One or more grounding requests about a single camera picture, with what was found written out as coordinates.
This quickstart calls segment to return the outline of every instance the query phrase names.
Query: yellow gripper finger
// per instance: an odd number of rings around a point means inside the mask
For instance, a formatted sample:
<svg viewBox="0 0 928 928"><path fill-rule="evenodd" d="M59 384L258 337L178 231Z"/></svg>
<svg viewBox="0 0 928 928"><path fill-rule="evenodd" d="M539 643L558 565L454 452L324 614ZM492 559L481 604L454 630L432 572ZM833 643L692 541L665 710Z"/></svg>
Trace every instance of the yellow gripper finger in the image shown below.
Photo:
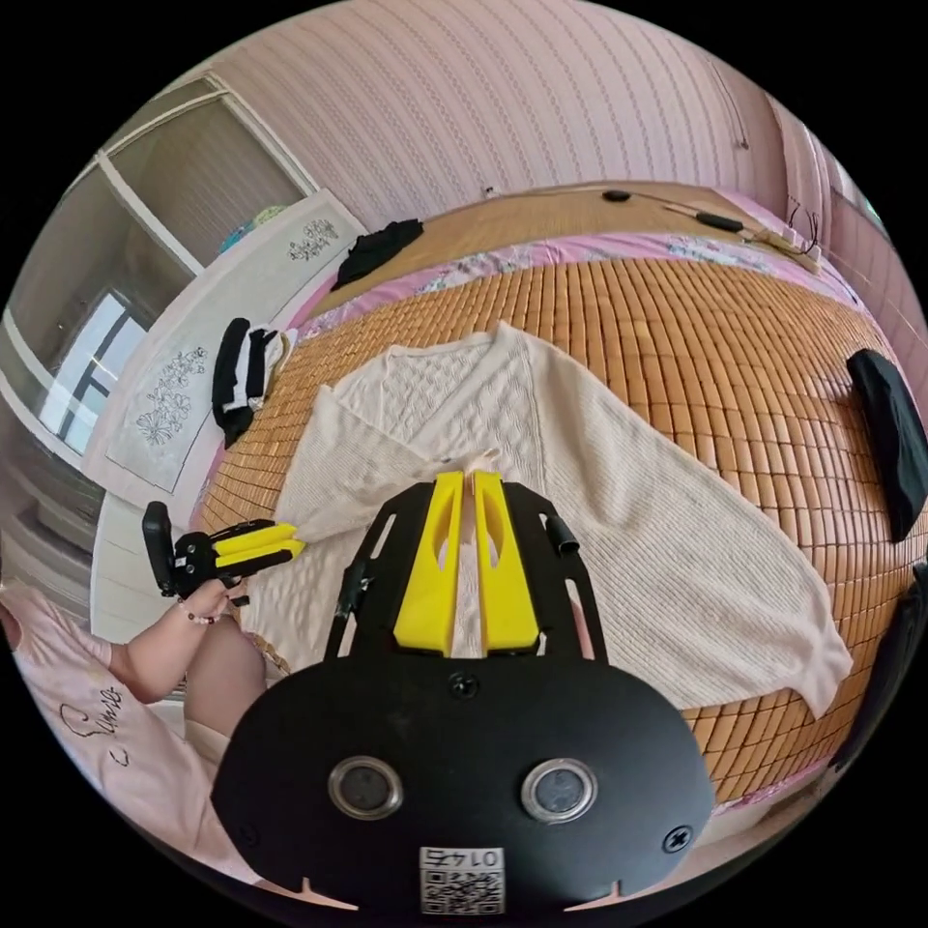
<svg viewBox="0 0 928 928"><path fill-rule="evenodd" d="M474 473L474 503L483 655L533 649L538 622L499 474Z"/></svg>
<svg viewBox="0 0 928 928"><path fill-rule="evenodd" d="M243 535L224 538L213 545L213 550L216 551L218 558L224 558L233 554L241 554L243 551L250 551L253 548L265 548L270 544L286 541L292 538L296 531L292 525L279 522L277 525L269 525L266 529L255 529Z"/></svg>
<svg viewBox="0 0 928 928"><path fill-rule="evenodd" d="M248 548L247 551L238 551L235 554L228 554L222 558L216 558L216 567L233 567L236 564L242 564L256 558L266 558L268 555L276 554L279 551L289 551L290 559L293 560L297 555L303 552L306 547L304 541L297 541L295 538L289 538L284 541L275 541L273 544L266 544L260 548Z"/></svg>
<svg viewBox="0 0 928 928"><path fill-rule="evenodd" d="M463 491L464 475L460 472L439 474L435 481L406 595L393 626L393 638L400 648L451 656Z"/></svg>

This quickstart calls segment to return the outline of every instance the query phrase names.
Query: leg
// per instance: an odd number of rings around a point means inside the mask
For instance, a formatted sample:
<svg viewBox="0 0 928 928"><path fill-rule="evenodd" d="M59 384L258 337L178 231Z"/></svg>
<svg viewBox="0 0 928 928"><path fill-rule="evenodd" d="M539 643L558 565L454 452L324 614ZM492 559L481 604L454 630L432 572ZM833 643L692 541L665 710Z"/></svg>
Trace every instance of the leg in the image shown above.
<svg viewBox="0 0 928 928"><path fill-rule="evenodd" d="M223 617L207 629L188 668L184 718L229 738L265 688L264 657Z"/></svg>

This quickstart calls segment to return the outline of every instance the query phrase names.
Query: bed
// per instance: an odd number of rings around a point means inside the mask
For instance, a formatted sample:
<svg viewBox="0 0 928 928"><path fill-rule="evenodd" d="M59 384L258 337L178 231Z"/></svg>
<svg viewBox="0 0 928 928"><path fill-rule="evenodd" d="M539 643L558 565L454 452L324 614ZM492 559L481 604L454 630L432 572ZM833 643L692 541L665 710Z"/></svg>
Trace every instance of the bed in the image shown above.
<svg viewBox="0 0 928 928"><path fill-rule="evenodd" d="M718 191L615 186L749 227L776 222ZM757 505L828 585L855 665L825 716L814 720L792 691L684 713L719 807L750 803L807 777L847 735L924 556L926 513L905 542L888 540L845 368L860 348L892 351L831 267L812 276L658 201L608 203L603 189L534 191L435 217L374 274L321 287L294 320L301 342L273 396L217 458L198 522L215 531L273 513L317 388L390 345L445 343L497 320L552 342Z"/></svg>

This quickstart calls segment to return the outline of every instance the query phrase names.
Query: qr code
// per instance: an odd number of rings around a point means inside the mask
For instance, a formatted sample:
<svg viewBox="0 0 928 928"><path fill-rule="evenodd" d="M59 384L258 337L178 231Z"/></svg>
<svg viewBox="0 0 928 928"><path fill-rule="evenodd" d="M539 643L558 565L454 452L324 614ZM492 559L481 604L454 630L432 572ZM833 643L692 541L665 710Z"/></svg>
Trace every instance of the qr code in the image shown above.
<svg viewBox="0 0 928 928"><path fill-rule="evenodd" d="M422 870L427 915L499 915L505 910L502 870Z"/></svg>

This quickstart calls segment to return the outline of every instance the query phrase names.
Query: screw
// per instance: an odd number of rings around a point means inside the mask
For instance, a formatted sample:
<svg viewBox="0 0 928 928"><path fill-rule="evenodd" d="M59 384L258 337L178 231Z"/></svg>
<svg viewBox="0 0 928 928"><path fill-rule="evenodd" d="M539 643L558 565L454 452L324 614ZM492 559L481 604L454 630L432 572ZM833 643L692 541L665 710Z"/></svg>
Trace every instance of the screw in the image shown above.
<svg viewBox="0 0 928 928"><path fill-rule="evenodd" d="M257 828L248 823L239 825L239 838L247 848L256 848L261 841Z"/></svg>
<svg viewBox="0 0 928 928"><path fill-rule="evenodd" d="M480 689L478 679L473 674L451 674L448 689L455 699L473 699Z"/></svg>
<svg viewBox="0 0 928 928"><path fill-rule="evenodd" d="M664 838L662 845L664 854L676 854L687 847L692 840L693 829L689 825L680 825Z"/></svg>

